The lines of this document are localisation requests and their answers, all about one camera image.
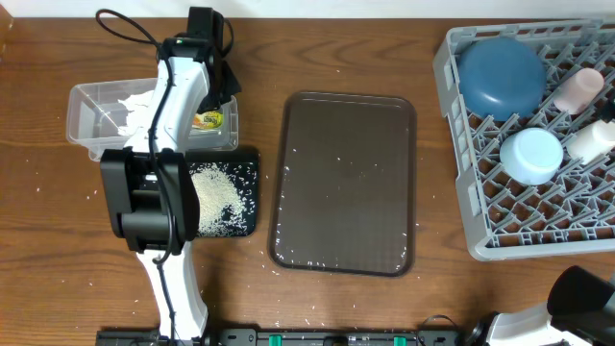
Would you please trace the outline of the green yellow snack wrapper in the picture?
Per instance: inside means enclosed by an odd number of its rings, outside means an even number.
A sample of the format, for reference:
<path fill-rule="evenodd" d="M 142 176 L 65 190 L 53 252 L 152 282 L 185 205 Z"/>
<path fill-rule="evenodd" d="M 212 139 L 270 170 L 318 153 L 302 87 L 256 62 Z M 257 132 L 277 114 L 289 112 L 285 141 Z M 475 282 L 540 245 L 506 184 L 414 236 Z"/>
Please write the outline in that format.
<path fill-rule="evenodd" d="M 200 131 L 208 131 L 220 128 L 224 123 L 224 114 L 221 111 L 206 111 L 196 113 L 192 128 Z"/>

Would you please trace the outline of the white tissue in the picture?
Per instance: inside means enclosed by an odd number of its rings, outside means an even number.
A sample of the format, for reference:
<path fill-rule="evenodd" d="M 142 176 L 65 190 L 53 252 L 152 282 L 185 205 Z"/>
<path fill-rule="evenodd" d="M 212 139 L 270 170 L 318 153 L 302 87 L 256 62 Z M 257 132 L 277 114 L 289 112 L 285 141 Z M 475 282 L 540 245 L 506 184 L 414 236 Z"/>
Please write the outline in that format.
<path fill-rule="evenodd" d="M 128 111 L 126 124 L 118 127 L 120 136 L 132 136 L 139 129 L 146 129 L 151 126 L 153 113 L 149 111 L 149 105 L 153 98 L 154 91 L 149 90 L 140 94 L 133 94 L 119 103 Z"/>

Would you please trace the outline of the clear plastic bin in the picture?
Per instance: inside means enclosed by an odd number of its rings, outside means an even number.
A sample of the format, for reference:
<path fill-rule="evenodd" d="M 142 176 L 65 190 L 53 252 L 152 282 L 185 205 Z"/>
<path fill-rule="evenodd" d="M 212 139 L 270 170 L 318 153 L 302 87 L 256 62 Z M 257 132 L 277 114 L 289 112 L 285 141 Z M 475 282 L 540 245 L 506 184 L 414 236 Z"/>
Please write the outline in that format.
<path fill-rule="evenodd" d="M 99 161 L 106 149 L 121 149 L 131 136 L 120 136 L 118 127 L 126 124 L 128 111 L 119 103 L 133 94 L 155 89 L 157 80 L 133 79 L 74 86 L 69 95 L 66 137 L 88 149 L 89 158 Z M 223 125 L 214 130 L 192 129 L 189 150 L 232 151 L 238 146 L 238 107 L 233 99 L 218 110 Z"/>

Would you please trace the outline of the large dark blue bowl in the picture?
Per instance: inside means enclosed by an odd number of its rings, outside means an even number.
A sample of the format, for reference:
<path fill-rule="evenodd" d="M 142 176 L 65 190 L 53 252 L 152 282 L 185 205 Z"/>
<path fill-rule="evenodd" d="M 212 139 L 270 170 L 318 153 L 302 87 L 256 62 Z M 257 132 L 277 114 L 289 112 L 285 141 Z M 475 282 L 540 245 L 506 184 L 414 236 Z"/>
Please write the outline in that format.
<path fill-rule="evenodd" d="M 546 91 L 546 70 L 524 43 L 497 37 L 473 44 L 459 59 L 459 91 L 476 116 L 506 121 L 532 115 Z"/>

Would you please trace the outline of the light blue small bowl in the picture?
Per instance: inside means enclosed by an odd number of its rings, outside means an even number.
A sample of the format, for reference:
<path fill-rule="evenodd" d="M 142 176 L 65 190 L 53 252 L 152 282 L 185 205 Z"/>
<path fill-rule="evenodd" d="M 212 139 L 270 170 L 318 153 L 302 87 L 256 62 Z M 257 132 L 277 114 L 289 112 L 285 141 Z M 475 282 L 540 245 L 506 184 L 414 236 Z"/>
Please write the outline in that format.
<path fill-rule="evenodd" d="M 509 136 L 501 146 L 504 172 L 523 185 L 549 181 L 563 162 L 563 146 L 550 132 L 528 128 Z"/>

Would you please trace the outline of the pink small cup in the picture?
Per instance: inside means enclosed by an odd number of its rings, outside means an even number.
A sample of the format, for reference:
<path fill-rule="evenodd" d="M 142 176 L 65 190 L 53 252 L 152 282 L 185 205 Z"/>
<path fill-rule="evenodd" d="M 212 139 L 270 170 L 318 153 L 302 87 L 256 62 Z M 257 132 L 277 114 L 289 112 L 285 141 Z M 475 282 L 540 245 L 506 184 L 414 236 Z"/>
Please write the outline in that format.
<path fill-rule="evenodd" d="M 602 91 L 604 77 L 596 69 L 582 68 L 567 79 L 556 91 L 553 104 L 571 115 L 584 111 Z"/>

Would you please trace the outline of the white paper cup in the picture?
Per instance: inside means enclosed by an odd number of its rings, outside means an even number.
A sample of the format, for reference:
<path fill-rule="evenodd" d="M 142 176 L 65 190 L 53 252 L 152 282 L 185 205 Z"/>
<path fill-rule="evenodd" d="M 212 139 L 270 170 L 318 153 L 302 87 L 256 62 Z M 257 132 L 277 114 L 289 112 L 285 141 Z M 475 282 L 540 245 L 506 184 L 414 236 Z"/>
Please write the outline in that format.
<path fill-rule="evenodd" d="M 576 132 L 576 136 L 567 145 L 568 154 L 573 160 L 587 164 L 614 148 L 614 136 L 613 122 L 597 120 Z"/>

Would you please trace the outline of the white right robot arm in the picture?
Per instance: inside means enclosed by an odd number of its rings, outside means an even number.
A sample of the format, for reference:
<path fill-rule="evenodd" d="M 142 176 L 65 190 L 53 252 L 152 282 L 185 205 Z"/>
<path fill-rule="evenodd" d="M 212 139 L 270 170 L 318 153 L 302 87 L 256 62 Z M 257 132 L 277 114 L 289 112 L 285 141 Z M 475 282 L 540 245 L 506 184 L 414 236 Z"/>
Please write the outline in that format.
<path fill-rule="evenodd" d="M 571 266 L 548 300 L 515 313 L 494 312 L 473 329 L 466 345 L 594 346 L 614 344 L 614 281 Z"/>

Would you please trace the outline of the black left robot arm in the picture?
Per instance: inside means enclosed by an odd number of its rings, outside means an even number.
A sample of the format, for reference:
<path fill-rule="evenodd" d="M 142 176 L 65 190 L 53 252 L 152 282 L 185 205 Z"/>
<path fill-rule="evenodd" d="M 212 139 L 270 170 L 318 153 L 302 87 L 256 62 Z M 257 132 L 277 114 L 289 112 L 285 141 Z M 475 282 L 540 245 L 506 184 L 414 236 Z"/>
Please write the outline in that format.
<path fill-rule="evenodd" d="M 159 63 L 151 123 L 100 160 L 111 228 L 145 267 L 160 313 L 157 342 L 166 345 L 201 339 L 208 320 L 191 256 L 200 206 L 185 151 L 195 115 L 241 90 L 225 60 L 232 30 L 220 12 L 192 7 L 185 31 L 164 41 L 146 33 Z"/>

